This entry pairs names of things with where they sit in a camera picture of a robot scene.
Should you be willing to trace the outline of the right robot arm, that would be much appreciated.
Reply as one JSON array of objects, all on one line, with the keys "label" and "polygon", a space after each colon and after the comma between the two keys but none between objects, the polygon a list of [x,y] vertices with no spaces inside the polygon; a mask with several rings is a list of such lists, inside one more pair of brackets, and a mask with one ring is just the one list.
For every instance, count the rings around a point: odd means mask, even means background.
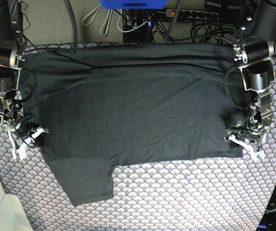
[{"label": "right robot arm", "polygon": [[48,132],[34,123],[34,114],[23,112],[31,96],[16,98],[24,51],[22,3],[0,0],[0,126],[7,130],[13,158],[20,160],[26,158],[27,147],[37,147],[41,134]]}]

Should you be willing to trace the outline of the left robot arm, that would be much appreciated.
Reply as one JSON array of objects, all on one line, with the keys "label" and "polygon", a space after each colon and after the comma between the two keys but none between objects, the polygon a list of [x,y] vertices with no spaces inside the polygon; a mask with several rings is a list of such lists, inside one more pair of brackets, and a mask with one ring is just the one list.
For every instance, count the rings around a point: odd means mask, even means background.
[{"label": "left robot arm", "polygon": [[226,130],[231,148],[241,146],[254,162],[265,157],[263,144],[273,125],[270,85],[275,74],[271,58],[276,54],[276,0],[261,0],[254,15],[246,16],[232,39],[234,61],[245,91],[245,122]]}]

